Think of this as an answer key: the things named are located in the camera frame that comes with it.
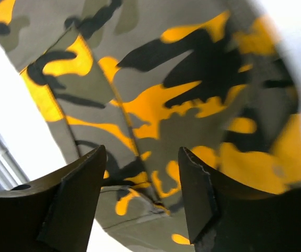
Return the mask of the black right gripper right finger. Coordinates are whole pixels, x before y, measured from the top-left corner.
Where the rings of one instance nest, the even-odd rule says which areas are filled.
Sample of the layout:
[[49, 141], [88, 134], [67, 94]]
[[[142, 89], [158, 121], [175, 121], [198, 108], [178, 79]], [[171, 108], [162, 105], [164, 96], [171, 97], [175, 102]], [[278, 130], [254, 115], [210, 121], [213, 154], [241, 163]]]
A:
[[301, 187], [271, 194], [178, 153], [190, 243], [196, 251], [301, 251]]

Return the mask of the olive yellow camouflage trousers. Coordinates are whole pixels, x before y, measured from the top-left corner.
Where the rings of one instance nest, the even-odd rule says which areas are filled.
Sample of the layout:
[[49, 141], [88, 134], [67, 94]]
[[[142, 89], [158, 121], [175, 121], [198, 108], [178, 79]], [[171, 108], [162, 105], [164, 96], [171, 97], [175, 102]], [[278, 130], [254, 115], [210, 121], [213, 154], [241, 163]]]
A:
[[0, 1], [0, 46], [67, 163], [108, 162], [96, 219], [131, 251], [193, 251], [184, 146], [264, 193], [301, 186], [298, 90], [256, 1]]

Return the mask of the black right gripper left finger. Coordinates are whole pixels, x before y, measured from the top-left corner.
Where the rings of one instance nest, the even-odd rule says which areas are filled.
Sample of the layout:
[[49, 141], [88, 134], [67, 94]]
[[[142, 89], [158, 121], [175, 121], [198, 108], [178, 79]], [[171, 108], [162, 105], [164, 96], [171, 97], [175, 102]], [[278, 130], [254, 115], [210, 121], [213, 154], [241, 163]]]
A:
[[106, 160], [101, 145], [48, 175], [0, 191], [0, 252], [86, 251]]

